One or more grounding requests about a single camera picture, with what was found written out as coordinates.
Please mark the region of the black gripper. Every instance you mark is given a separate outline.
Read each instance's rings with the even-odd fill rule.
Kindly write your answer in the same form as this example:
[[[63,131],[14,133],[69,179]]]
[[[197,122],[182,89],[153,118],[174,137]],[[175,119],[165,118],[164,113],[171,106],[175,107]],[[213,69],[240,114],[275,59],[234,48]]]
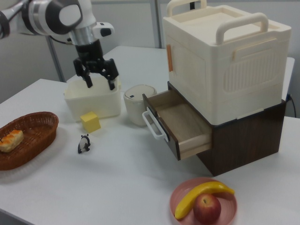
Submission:
[[[104,60],[100,41],[94,41],[87,45],[75,46],[78,58],[73,61],[75,72],[81,77],[88,88],[92,87],[90,72],[100,73],[108,81],[110,90],[115,89],[115,78],[119,73],[113,59]]]

